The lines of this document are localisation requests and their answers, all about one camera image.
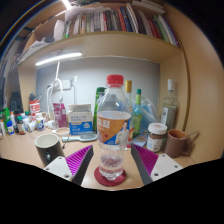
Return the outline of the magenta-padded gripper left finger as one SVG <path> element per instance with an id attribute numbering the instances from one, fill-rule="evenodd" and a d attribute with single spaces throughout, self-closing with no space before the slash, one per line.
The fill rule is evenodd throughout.
<path id="1" fill-rule="evenodd" d="M 44 170 L 81 185 L 93 155 L 93 146 L 89 145 L 67 157 L 58 156 Z"/>

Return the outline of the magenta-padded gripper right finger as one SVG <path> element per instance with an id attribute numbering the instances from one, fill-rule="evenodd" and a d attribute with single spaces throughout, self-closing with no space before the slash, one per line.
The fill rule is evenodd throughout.
<path id="1" fill-rule="evenodd" d="M 182 169 L 167 154 L 158 155 L 136 144 L 131 145 L 131 155 L 139 173 L 139 177 L 133 179 L 138 186 L 145 186 Z"/>

